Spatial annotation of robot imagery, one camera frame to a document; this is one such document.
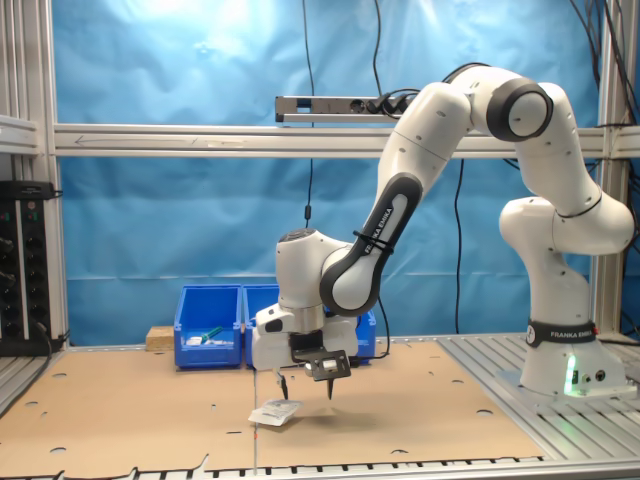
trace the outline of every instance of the metal extrusion rail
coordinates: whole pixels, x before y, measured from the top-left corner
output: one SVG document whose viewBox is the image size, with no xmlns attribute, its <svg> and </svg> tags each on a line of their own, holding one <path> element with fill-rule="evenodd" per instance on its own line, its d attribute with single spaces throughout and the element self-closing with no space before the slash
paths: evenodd
<svg viewBox="0 0 640 480">
<path fill-rule="evenodd" d="M 66 157 L 379 158 L 389 128 L 282 128 L 59 123 L 56 155 Z M 586 158 L 604 155 L 604 131 L 580 128 Z M 455 158 L 516 158 L 513 144 L 471 132 Z"/>
</svg>

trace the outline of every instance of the cardboard sheet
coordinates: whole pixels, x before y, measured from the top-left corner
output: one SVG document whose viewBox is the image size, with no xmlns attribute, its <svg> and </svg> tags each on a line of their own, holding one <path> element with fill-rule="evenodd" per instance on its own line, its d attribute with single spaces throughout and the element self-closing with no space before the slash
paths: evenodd
<svg viewBox="0 0 640 480">
<path fill-rule="evenodd" d="M 171 353 L 66 354 L 0 420 L 0 477 L 252 468 L 254 392 L 252 371 L 176 372 Z"/>
<path fill-rule="evenodd" d="M 289 398 L 304 406 L 282 427 L 258 429 L 258 466 L 534 457 L 543 453 L 435 343 L 394 345 L 391 355 L 326 383 L 287 369 Z M 258 405 L 281 398 L 260 372 Z"/>
</svg>

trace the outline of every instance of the blue bin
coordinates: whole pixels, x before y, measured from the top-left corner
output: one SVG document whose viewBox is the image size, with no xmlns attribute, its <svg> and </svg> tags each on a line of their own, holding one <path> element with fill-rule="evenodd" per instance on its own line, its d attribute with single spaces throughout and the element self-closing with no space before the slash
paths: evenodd
<svg viewBox="0 0 640 480">
<path fill-rule="evenodd" d="M 173 326 L 175 361 L 180 368 L 234 367 L 242 362 L 240 285 L 185 285 Z M 224 345 L 187 345 L 191 337 L 223 330 L 213 340 Z"/>
<path fill-rule="evenodd" d="M 253 366 L 251 342 L 253 329 L 256 326 L 255 316 L 263 308 L 278 303 L 280 288 L 277 284 L 245 285 L 242 287 L 242 301 L 244 304 L 244 357 L 248 366 Z M 358 337 L 358 356 L 372 357 L 376 352 L 376 317 L 373 311 L 358 317 L 359 327 L 356 329 Z"/>
</svg>

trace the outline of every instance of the white paper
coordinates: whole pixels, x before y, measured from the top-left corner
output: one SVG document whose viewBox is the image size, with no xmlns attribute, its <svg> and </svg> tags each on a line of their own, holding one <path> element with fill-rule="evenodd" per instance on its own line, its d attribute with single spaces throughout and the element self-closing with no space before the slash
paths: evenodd
<svg viewBox="0 0 640 480">
<path fill-rule="evenodd" d="M 302 405 L 302 402 L 294 400 L 269 400 L 260 408 L 251 412 L 249 421 L 280 427 L 287 423 Z"/>
</svg>

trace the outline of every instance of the blue backdrop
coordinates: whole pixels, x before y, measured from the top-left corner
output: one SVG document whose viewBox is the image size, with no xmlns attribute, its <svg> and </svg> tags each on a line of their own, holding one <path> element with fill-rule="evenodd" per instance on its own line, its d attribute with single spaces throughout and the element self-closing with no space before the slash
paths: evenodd
<svg viewBox="0 0 640 480">
<path fill-rule="evenodd" d="M 580 126 L 597 116 L 584 31 L 569 2 L 381 0 L 384 91 L 469 61 L 555 82 Z M 276 95 L 309 95 L 300 0 L 56 0 L 60 122 L 273 125 Z M 317 95 L 374 95 L 373 0 L 309 0 Z M 311 226 L 345 240 L 376 189 L 375 160 L 316 160 Z M 185 283 L 270 283 L 277 239 L 304 226 L 306 159 L 63 158 L 72 341 L 134 343 L 173 321 Z M 392 334 L 453 331 L 454 160 L 385 270 Z M 528 280 L 498 217 L 528 195 L 500 160 L 469 160 L 462 332 L 522 331 Z M 573 265 L 588 272 L 588 259 Z"/>
</svg>

